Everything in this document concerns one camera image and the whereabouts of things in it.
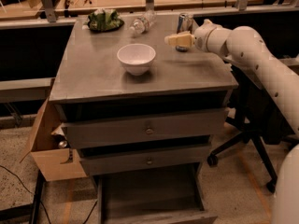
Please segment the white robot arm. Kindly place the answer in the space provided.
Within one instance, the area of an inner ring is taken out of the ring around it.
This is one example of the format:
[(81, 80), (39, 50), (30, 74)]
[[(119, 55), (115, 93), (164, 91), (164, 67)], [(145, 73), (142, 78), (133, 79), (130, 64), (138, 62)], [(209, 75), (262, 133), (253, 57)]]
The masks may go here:
[[(172, 47), (195, 46), (253, 72), (299, 136), (299, 76), (269, 51), (253, 28), (230, 30), (204, 20), (193, 33), (168, 35), (164, 42)], [(278, 173), (271, 224), (299, 224), (299, 146), (287, 154)]]

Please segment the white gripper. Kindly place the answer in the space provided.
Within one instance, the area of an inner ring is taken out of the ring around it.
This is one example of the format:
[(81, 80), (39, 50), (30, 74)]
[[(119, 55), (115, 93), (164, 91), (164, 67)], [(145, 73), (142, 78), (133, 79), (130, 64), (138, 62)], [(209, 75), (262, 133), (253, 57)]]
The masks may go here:
[(190, 48), (193, 44), (203, 52), (212, 52), (218, 56), (229, 54), (226, 41), (231, 33), (230, 29), (205, 19), (203, 24), (190, 32), (181, 32), (168, 35), (164, 38), (164, 43), (172, 47)]

